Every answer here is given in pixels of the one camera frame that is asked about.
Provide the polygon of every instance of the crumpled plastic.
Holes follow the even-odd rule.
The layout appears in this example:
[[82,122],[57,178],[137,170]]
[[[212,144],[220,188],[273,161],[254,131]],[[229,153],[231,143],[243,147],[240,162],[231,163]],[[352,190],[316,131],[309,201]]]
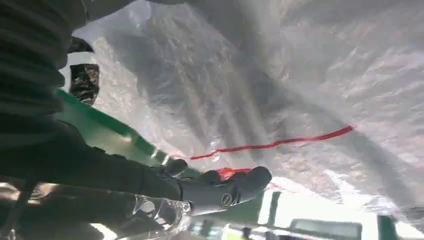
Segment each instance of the crumpled plastic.
[[75,34],[94,107],[169,155],[424,229],[423,1],[137,1]]

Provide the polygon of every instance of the red tape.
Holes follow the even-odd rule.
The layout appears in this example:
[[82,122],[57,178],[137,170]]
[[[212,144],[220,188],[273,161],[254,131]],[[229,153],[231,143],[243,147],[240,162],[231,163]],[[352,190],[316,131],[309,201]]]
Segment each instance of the red tape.
[[353,126],[347,126],[345,128],[342,128],[337,131],[333,131],[324,135],[320,136],[305,136],[305,137],[297,137],[297,138],[290,138],[290,139],[283,139],[279,141],[272,142],[270,144],[264,144],[264,145],[246,145],[246,146],[239,146],[239,147],[233,147],[233,148],[222,148],[222,149],[216,149],[212,151],[211,153],[205,154],[205,155],[199,155],[199,156],[192,156],[190,157],[190,160],[198,160],[198,159],[205,159],[210,158],[213,155],[217,153],[233,153],[243,150],[259,150],[259,149],[270,149],[274,148],[281,144],[291,144],[291,143],[304,143],[304,142],[319,142],[328,140],[331,138],[335,138],[338,136],[341,136],[343,134],[347,134],[350,131],[354,129]]

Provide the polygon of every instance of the black glove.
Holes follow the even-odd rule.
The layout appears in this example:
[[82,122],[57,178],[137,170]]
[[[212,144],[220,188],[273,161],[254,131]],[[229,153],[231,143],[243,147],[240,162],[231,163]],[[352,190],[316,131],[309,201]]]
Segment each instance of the black glove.
[[197,178],[177,179],[185,168],[187,163],[179,159],[166,166],[154,166],[151,169],[179,190],[179,200],[190,203],[193,215],[224,211],[252,200],[265,189],[272,178],[268,169],[258,166],[248,173],[237,172],[224,181],[215,170],[207,171]]

